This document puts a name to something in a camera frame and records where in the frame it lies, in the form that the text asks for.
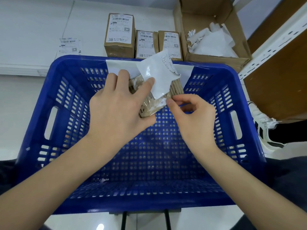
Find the wooden panel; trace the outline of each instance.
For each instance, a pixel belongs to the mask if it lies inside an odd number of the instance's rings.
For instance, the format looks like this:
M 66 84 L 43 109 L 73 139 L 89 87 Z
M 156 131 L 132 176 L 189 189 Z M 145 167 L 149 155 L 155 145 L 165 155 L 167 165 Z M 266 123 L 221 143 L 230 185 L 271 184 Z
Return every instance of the wooden panel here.
M 277 31 L 307 0 L 282 0 L 248 39 L 254 53 L 275 31 Z
M 307 112 L 307 30 L 244 79 L 251 101 L 269 117 Z

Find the barcode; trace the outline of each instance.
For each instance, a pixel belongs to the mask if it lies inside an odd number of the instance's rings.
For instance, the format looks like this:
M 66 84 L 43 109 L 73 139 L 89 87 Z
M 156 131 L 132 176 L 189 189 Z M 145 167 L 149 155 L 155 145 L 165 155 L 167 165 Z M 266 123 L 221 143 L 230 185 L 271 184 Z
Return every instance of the barcode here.
M 125 21 L 129 21 L 128 18 L 112 18 L 112 19 L 113 19 L 113 21 L 114 21 L 114 20 L 125 20 Z
M 61 41 L 61 43 L 67 43 L 67 42 L 75 42 L 75 40 L 71 40 L 71 41 L 69 41 L 69 40 L 67 40 L 67 41 Z
M 141 34 L 141 37 L 152 38 L 152 36 L 150 35 L 143 35 L 143 34 Z

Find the black and white sneaker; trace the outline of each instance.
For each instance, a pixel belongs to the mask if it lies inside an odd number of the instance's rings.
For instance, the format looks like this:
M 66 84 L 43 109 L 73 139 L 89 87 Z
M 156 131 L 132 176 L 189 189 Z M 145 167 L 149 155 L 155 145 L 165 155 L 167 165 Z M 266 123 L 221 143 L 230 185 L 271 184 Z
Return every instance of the black and white sneaker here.
M 258 107 L 251 101 L 248 102 L 248 107 L 254 119 L 254 124 L 257 129 L 259 139 L 270 150 L 277 150 L 283 148 L 286 144 L 274 142 L 269 138 L 269 130 L 275 129 L 278 121 L 269 118 L 266 114 L 262 113 Z

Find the crumpled white paper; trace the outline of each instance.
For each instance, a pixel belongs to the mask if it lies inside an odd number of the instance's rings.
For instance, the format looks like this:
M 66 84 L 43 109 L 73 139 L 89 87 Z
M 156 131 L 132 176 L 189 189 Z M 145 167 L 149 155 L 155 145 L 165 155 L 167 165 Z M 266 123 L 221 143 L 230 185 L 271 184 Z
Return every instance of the crumpled white paper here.
M 210 30 L 205 28 L 197 33 L 194 30 L 189 32 L 187 41 L 192 46 L 188 46 L 189 52 L 200 55 L 212 55 L 222 57 L 238 58 L 232 47 L 235 42 L 231 37 L 225 24 L 222 27 L 218 23 L 210 23 Z
M 172 81 L 181 77 L 172 63 L 168 50 L 152 55 L 137 63 L 136 66 L 144 81 L 150 77 L 155 78 L 151 93 L 156 100 L 169 92 Z

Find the right hand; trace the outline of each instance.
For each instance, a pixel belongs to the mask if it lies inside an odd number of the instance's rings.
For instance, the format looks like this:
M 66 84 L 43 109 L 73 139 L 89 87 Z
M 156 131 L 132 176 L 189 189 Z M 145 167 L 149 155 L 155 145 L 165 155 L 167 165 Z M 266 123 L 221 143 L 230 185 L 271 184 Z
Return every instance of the right hand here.
M 166 100 L 183 140 L 193 154 L 217 148 L 213 136 L 215 108 L 196 94 L 179 94 Z

